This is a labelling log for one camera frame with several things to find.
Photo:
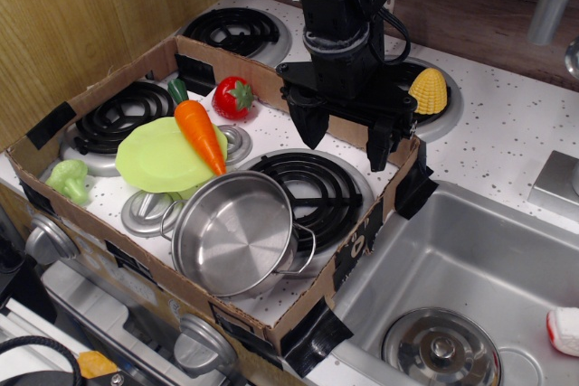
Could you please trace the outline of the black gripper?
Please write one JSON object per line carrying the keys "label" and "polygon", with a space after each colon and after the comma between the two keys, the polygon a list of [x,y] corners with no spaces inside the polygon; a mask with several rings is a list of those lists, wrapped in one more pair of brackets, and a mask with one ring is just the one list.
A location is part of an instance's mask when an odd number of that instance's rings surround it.
{"label": "black gripper", "polygon": [[279,64],[282,98],[303,143],[316,149],[331,116],[366,126],[370,169],[383,171],[401,138],[410,138],[415,131],[416,100],[387,77],[391,66],[404,61],[389,55],[379,61],[365,52],[351,62],[318,59]]}

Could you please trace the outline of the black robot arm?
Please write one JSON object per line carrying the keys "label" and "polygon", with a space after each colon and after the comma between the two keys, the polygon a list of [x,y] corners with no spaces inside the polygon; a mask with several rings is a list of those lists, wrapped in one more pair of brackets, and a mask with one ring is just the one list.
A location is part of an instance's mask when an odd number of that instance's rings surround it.
{"label": "black robot arm", "polygon": [[387,0],[299,1],[310,59],[276,69],[291,119],[310,148],[318,146],[332,117],[365,126],[366,155],[372,171],[380,172],[400,141],[413,135],[417,108],[394,80],[411,47],[387,59],[384,25],[404,38],[409,34],[385,8]]}

